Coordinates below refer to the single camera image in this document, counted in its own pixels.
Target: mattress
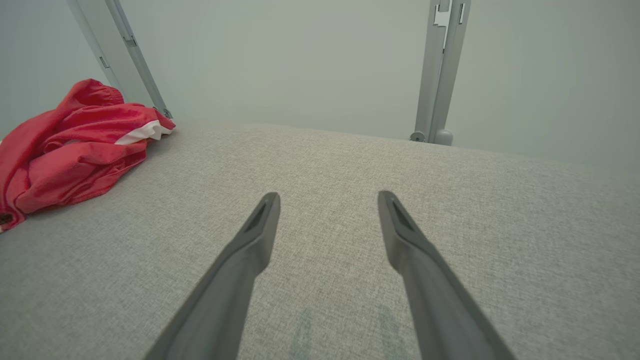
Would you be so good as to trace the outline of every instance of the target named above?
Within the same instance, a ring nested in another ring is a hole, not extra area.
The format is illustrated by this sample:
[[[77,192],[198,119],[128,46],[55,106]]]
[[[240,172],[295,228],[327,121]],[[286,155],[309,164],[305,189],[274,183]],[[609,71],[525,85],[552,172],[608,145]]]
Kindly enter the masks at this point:
[[[107,194],[0,234],[0,358],[141,359],[259,199],[282,210],[239,359],[417,359],[393,191],[519,359],[640,357],[640,178],[518,156],[178,121]]]

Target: fabric texture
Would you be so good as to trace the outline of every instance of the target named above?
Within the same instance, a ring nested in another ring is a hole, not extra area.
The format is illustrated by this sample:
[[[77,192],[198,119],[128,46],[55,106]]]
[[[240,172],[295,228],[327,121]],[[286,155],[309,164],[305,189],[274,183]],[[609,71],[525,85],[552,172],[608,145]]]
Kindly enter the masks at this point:
[[[141,359],[260,198],[282,200],[239,359],[418,359],[393,191],[520,360],[640,358],[640,179],[275,126],[185,122],[113,189],[0,234],[0,358]]]
[[[146,158],[147,139],[174,127],[153,108],[125,104],[115,88],[78,82],[56,109],[23,122],[0,143],[0,232],[24,214],[107,192]]]

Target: metal bracket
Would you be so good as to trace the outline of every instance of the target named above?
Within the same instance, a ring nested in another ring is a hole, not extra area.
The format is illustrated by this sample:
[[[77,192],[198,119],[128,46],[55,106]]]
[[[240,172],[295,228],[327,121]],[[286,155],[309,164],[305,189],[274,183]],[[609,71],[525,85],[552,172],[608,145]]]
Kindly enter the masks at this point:
[[[409,138],[409,140],[413,141],[413,142],[424,142],[425,141],[425,136],[423,133],[421,133],[420,131],[416,131],[413,134],[411,134],[411,137]]]
[[[447,120],[471,0],[431,0],[415,131],[435,142]]]
[[[127,40],[125,37],[122,37],[122,40],[124,40],[124,43],[128,46],[128,47],[136,47],[138,46],[136,44],[136,39],[133,38],[133,35],[131,35],[131,40]]]
[[[110,68],[109,63],[107,63],[107,60],[105,60],[103,56],[100,56],[100,62],[102,63],[102,66],[104,66],[105,69]]]
[[[171,115],[171,112],[169,111],[169,109],[162,109],[162,113],[164,114],[165,117],[167,117],[169,119],[173,119],[173,115]]]

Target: metal frame post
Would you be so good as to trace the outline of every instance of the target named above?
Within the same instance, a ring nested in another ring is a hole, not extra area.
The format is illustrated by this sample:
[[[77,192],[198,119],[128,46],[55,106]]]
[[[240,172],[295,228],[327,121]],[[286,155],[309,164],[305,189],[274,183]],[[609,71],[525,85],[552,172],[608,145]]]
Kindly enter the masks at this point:
[[[147,62],[145,61],[145,57],[142,55],[142,51],[140,50],[140,46],[138,45],[136,38],[133,36],[133,31],[131,30],[131,26],[129,25],[129,21],[127,20],[126,15],[124,14],[124,10],[122,9],[122,5],[120,4],[120,0],[105,0],[107,3],[107,7],[109,8],[109,12],[111,12],[111,16],[113,21],[120,32],[120,36],[122,36],[122,40],[124,40],[124,44],[127,46],[127,50],[129,55],[131,55],[131,59],[133,60],[133,64],[135,64],[136,69],[140,73],[140,78],[142,82],[145,84],[145,88],[147,88],[147,92],[149,96],[151,96],[151,100],[154,102],[154,105],[157,109],[162,111],[166,117],[172,119],[173,116],[171,112],[167,110],[166,105],[164,104],[164,100],[160,95],[160,90],[154,81],[153,76],[151,75],[151,71],[149,70],[149,66],[147,66]]]
[[[444,126],[470,11],[471,0],[431,0],[413,141],[451,144]],[[438,12],[449,12],[446,28],[436,22]]]

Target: white wall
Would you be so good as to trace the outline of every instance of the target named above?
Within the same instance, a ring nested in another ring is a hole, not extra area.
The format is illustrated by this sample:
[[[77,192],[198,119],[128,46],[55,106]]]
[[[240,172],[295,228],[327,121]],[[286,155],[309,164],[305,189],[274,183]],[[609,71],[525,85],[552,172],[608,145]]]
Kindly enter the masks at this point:
[[[106,83],[65,0],[0,1],[0,138],[55,108],[71,86]]]
[[[179,122],[408,139],[426,0],[121,0]]]
[[[474,1],[454,146],[640,172],[640,1]]]

